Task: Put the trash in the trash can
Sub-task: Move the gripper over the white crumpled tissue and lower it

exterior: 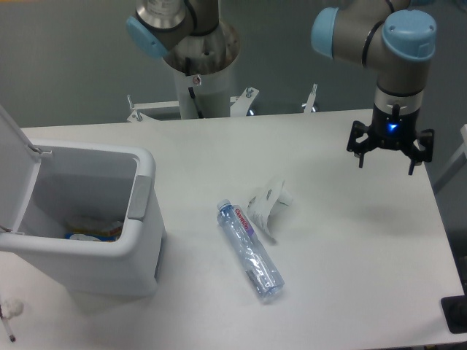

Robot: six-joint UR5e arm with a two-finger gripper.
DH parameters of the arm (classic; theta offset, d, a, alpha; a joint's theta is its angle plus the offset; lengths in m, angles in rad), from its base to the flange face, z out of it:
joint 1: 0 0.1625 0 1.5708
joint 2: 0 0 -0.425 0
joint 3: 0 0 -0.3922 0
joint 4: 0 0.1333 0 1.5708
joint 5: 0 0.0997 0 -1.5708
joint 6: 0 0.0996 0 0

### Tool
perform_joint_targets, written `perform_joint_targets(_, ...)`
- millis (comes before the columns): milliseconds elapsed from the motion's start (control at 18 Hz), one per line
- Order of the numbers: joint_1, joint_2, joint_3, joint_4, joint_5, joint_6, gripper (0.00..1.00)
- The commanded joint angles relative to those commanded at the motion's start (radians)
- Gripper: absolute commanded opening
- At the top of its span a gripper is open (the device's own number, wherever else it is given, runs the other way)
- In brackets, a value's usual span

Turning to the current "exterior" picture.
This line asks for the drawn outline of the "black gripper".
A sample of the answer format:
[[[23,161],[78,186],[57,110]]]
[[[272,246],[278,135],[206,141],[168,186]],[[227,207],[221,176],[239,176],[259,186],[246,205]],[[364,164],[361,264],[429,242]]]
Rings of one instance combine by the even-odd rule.
[[[364,156],[376,148],[404,151],[410,159],[408,175],[423,162],[433,159],[434,129],[417,132],[420,103],[412,98],[376,98],[370,126],[355,120],[347,142],[347,151],[358,159],[362,168]]]

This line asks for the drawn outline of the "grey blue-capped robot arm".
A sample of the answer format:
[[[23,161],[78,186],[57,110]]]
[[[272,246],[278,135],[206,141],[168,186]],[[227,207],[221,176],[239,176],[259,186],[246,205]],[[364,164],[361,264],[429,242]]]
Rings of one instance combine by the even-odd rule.
[[[138,1],[126,28],[142,52],[173,71],[182,118],[233,114],[229,79],[240,43],[217,1]],[[315,18],[317,53],[378,73],[371,123],[354,122],[347,143],[359,160],[380,148],[404,153],[414,167],[431,162],[434,132],[416,124],[436,33],[436,21],[409,1],[354,1]]]

